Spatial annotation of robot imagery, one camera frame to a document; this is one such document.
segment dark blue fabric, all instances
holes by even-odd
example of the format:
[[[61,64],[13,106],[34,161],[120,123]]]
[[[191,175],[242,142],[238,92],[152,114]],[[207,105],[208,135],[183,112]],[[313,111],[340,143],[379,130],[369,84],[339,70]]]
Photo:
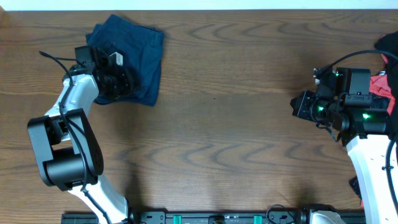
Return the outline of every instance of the dark blue fabric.
[[[154,28],[135,26],[118,16],[111,15],[103,24],[97,24],[86,34],[87,45],[103,49],[106,53],[123,55],[123,67],[135,74],[140,87],[131,96],[119,101],[131,101],[154,106],[159,93],[164,34]],[[109,101],[98,97],[96,102]]]

